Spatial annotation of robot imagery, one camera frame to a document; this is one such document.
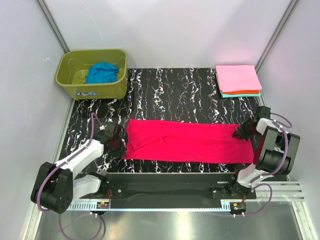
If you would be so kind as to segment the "magenta t shirt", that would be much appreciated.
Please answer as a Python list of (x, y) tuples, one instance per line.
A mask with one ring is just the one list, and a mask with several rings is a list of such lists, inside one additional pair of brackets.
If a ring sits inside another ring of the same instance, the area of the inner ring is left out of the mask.
[(251, 142), (232, 137), (236, 124), (131, 119), (126, 159), (251, 164)]

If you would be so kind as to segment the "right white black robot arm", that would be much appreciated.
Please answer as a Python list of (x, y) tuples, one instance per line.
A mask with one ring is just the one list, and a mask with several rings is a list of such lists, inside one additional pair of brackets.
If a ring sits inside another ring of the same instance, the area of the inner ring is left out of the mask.
[(258, 184), (277, 175), (287, 176), (294, 165), (300, 144), (300, 136), (290, 133), (292, 123), (267, 106), (259, 106), (255, 114), (233, 132), (237, 139), (249, 140), (261, 134), (253, 155), (253, 162), (239, 170), (227, 183), (226, 193), (231, 198), (241, 198), (254, 191)]

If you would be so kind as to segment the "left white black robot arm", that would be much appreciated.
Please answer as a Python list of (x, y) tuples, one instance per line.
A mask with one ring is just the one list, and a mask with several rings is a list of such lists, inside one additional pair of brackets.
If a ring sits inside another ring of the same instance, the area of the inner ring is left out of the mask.
[(122, 158), (128, 133), (120, 124), (109, 123), (67, 157), (56, 163), (45, 162), (38, 170), (30, 200), (42, 212), (64, 213), (72, 201), (87, 195), (103, 198), (108, 192), (107, 178), (96, 172), (79, 174), (104, 154)]

